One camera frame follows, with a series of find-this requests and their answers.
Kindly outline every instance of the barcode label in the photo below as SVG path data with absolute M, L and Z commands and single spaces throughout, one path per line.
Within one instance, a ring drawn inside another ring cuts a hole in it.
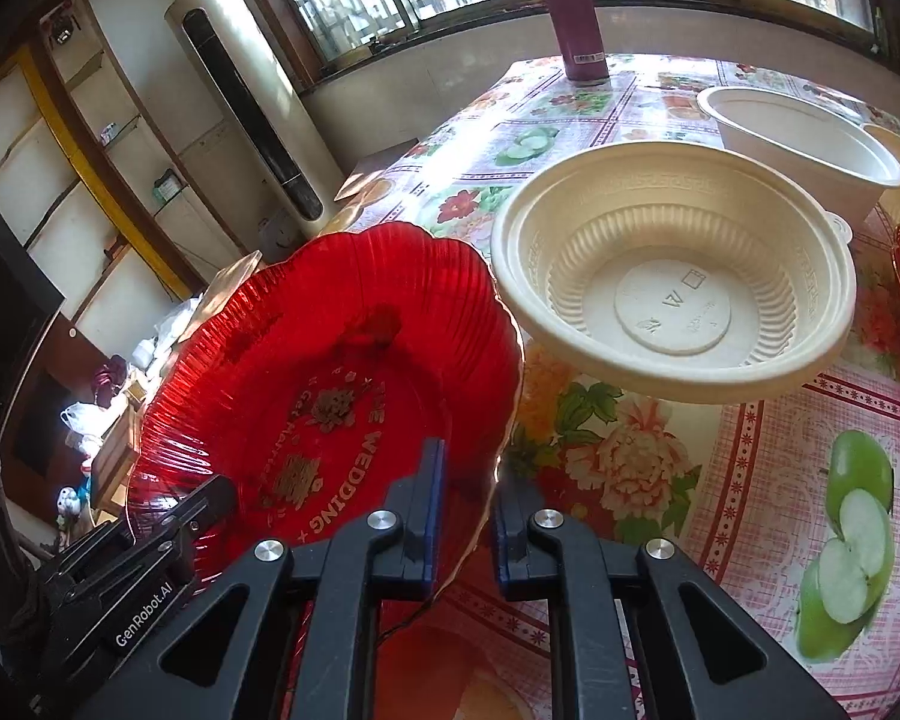
M 600 53 L 575 53 L 573 55 L 573 62 L 578 65 L 589 65 L 593 62 L 602 62 L 607 59 L 607 55 L 603 52 Z

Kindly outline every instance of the floral tablecloth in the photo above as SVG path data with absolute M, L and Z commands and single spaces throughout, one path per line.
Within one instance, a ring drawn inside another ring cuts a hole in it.
M 338 221 L 359 230 L 411 220 L 490 255 L 501 202 L 537 170 L 601 143 L 667 139 L 720 146 L 696 94 L 744 84 L 812 100 L 855 122 L 900 132 L 860 100 L 776 71 L 706 59 L 613 55 L 610 80 L 570 85 L 558 58 L 514 64 L 415 146 Z M 892 579 L 850 648 L 805 662 L 852 717 L 876 718 L 900 695 L 900 291 L 893 222 L 877 209 L 855 231 L 856 316 L 842 359 L 776 400 L 692 406 L 621 391 L 527 341 L 508 461 L 548 502 L 598 535 L 674 538 L 784 647 L 794 640 L 807 565 L 832 536 L 824 491 L 831 447 L 847 430 L 873 437 L 893 466 Z M 378 720 L 551 717 L 543 603 L 508 604 L 478 550 L 434 608 L 381 648 Z M 634 697 L 642 715 L 636 670 Z

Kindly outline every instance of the green apple print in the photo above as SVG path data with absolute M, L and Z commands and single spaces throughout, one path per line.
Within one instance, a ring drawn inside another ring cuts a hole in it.
M 540 156 L 554 146 L 559 129 L 557 127 L 534 127 L 521 132 L 514 138 L 514 143 L 507 146 L 494 161 L 498 167 L 510 167 L 527 162 Z
M 807 661 L 835 661 L 871 622 L 895 561 L 893 468 L 873 437 L 837 436 L 830 452 L 826 513 L 836 533 L 800 583 L 797 649 Z

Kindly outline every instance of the television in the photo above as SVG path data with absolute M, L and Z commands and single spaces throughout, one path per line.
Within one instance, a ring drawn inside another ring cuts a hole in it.
M 26 370 L 63 303 L 0 215 L 0 435 Z

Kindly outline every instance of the metal screw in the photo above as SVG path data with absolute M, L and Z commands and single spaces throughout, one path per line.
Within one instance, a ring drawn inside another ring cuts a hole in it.
M 533 515 L 533 522 L 541 528 L 559 528 L 563 524 L 563 514 L 556 509 L 540 509 Z
M 367 525 L 375 531 L 388 531 L 396 525 L 396 514 L 386 509 L 377 509 L 376 512 L 367 514 Z
M 276 541 L 275 538 L 268 538 L 261 541 L 253 548 L 253 557 L 263 562 L 273 562 L 283 557 L 283 544 Z
M 667 541 L 666 538 L 651 538 L 647 542 L 646 550 L 650 557 L 655 557 L 657 560 L 669 560 L 670 557 L 674 557 L 676 548 L 672 541 Z

